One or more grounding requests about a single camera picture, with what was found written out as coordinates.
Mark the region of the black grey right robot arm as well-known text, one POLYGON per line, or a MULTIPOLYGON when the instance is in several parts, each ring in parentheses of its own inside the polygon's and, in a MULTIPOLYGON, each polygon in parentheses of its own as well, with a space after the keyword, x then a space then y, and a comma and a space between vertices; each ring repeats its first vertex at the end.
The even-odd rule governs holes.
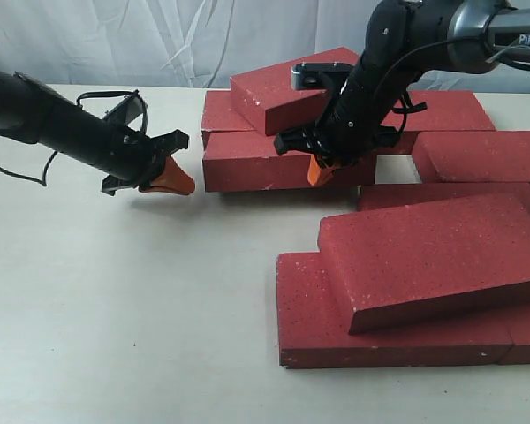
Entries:
POLYGON ((363 156, 398 144, 404 129, 383 121, 426 109, 408 93, 425 73, 485 74, 499 64, 530 72, 530 8, 508 1, 381 1, 356 64, 292 67, 293 89, 324 89, 329 99, 319 117, 279 132, 275 151, 308 154, 307 180, 322 186, 363 156))

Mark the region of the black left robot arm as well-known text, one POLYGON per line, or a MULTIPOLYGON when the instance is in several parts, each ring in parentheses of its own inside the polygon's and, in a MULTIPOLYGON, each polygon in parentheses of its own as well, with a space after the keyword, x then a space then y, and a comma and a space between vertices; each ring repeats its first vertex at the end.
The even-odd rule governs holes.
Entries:
POLYGON ((0 72, 0 136, 25 144, 42 144, 105 173, 102 192, 136 188, 142 193, 189 195, 195 183, 173 154, 189 146, 186 133, 175 130, 149 137, 147 128, 132 129, 146 119, 147 104, 138 91, 86 92, 71 102, 21 72, 0 72), (90 98, 120 98, 104 117, 83 109, 90 98))

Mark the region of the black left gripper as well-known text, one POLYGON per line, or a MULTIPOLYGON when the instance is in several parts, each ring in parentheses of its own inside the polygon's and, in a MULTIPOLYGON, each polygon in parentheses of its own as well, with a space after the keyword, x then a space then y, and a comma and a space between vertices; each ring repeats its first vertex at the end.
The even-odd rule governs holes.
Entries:
POLYGON ((189 147, 185 132, 174 130, 149 137, 124 125, 104 125, 99 141, 101 169, 108 174, 102 181, 103 193, 114 194, 126 188, 182 196, 194 192, 194 180, 173 158, 189 147))

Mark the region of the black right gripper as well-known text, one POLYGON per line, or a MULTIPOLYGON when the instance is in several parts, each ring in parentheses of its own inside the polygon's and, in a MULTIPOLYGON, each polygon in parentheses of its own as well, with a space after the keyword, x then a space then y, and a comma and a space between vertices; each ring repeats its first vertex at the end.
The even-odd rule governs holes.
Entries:
POLYGON ((389 114, 399 113, 398 99, 338 99, 314 122, 278 133, 275 151, 278 155, 292 151, 310 154, 307 181, 310 186, 322 186, 364 155, 395 146, 400 129, 382 121, 389 114))

